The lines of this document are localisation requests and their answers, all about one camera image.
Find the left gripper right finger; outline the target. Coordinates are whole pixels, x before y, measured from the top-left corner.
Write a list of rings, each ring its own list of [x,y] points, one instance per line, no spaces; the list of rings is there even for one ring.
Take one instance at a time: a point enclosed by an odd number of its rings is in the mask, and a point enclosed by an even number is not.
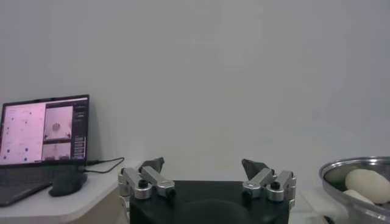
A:
[[[295,201],[296,176],[292,171],[279,174],[265,163],[242,159],[241,164],[248,180],[242,183],[244,201],[260,198],[265,193],[269,201]]]

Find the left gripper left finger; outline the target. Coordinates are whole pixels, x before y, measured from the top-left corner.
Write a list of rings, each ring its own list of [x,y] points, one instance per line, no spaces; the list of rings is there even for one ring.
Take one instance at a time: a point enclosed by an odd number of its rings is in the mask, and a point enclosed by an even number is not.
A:
[[[118,174],[118,183],[137,200],[150,199],[153,189],[157,195],[173,200],[176,197],[176,185],[161,174],[164,163],[164,158],[159,157],[143,162],[138,169],[122,168]]]

